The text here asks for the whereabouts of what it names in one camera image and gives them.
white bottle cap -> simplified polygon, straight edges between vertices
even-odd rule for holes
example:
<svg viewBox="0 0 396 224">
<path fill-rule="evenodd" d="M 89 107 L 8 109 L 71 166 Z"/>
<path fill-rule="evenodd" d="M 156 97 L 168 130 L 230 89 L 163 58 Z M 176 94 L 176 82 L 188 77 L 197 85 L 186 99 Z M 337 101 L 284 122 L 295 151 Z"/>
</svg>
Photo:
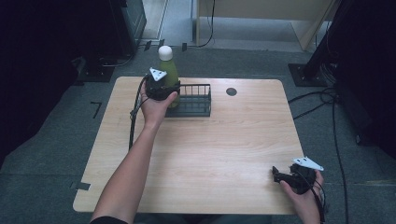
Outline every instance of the white bottle cap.
<svg viewBox="0 0 396 224">
<path fill-rule="evenodd" d="M 172 49 L 169 46 L 160 47 L 158 53 L 162 61 L 169 61 L 173 58 Z"/>
</svg>

green bottle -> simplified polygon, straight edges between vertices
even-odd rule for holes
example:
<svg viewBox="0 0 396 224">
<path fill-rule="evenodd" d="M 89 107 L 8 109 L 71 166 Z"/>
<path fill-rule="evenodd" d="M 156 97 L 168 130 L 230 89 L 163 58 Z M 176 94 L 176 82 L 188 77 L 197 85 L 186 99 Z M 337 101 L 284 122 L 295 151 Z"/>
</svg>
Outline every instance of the green bottle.
<svg viewBox="0 0 396 224">
<path fill-rule="evenodd" d="M 173 87 L 178 83 L 178 73 L 173 61 L 173 52 L 169 46 L 162 46 L 158 49 L 160 56 L 160 70 L 167 73 L 164 77 L 165 86 Z M 175 101 L 168 106 L 168 108 L 175 108 L 180 102 L 180 96 L 178 95 Z"/>
</svg>

wooden desk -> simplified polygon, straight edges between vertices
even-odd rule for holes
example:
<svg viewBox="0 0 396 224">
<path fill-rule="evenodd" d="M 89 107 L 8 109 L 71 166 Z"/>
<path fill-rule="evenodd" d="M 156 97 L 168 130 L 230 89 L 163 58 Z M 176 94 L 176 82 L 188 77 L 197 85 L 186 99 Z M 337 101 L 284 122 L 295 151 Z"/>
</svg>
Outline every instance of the wooden desk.
<svg viewBox="0 0 396 224">
<path fill-rule="evenodd" d="M 197 46 L 200 45 L 199 18 L 211 17 L 212 6 L 213 0 L 196 0 Z M 301 48 L 306 50 L 322 23 L 334 13 L 334 6 L 338 7 L 338 0 L 217 0 L 215 17 L 291 21 Z"/>
<path fill-rule="evenodd" d="M 130 118 L 141 77 L 120 77 L 88 160 L 74 208 L 93 211 L 128 152 Z M 193 214 L 293 214 L 271 168 L 288 173 L 303 152 L 278 80 L 181 78 L 210 84 L 211 117 L 166 118 L 155 140 L 138 211 Z M 228 88 L 237 94 L 229 96 Z M 135 136 L 143 115 L 139 111 Z"/>
</svg>

white tracking plate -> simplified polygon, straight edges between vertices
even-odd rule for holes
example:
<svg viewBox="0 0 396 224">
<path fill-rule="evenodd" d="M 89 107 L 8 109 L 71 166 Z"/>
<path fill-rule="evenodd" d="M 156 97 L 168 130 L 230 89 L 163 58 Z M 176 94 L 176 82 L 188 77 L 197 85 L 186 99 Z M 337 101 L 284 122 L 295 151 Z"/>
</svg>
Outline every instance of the white tracking plate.
<svg viewBox="0 0 396 224">
<path fill-rule="evenodd" d="M 152 67 L 150 67 L 149 71 L 150 71 L 152 77 L 154 77 L 155 81 L 159 81 L 159 80 L 161 80 L 161 78 L 163 78 L 167 75 L 166 72 L 154 69 Z"/>
<path fill-rule="evenodd" d="M 295 163 L 297 163 L 303 167 L 324 171 L 324 168 L 322 166 L 316 164 L 314 161 L 311 161 L 307 157 L 296 158 L 296 159 L 293 159 L 292 161 L 294 161 Z"/>
</svg>

human arm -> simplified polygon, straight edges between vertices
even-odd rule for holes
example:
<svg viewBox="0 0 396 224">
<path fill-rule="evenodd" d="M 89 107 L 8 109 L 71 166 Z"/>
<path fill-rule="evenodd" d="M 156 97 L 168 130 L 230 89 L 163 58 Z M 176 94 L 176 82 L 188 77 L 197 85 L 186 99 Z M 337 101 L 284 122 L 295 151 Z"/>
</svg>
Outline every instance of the human arm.
<svg viewBox="0 0 396 224">
<path fill-rule="evenodd" d="M 315 171 L 317 175 L 317 182 L 314 184 L 314 191 L 317 195 L 320 195 L 320 188 L 323 186 L 323 176 L 320 171 Z M 283 191 L 288 195 L 293 203 L 293 207 L 304 224 L 319 224 L 320 215 L 318 211 L 317 202 L 315 196 L 311 190 L 306 193 L 299 195 L 296 194 L 285 181 L 280 181 L 280 186 Z"/>
<path fill-rule="evenodd" d="M 127 223 L 134 221 L 149 171 L 155 135 L 163 122 L 166 108 L 177 97 L 177 93 L 173 92 L 164 101 L 148 99 L 145 86 L 140 92 L 141 102 L 144 102 L 141 106 L 145 118 L 143 130 L 108 180 L 93 211 L 92 220 L 109 216 Z"/>
</svg>

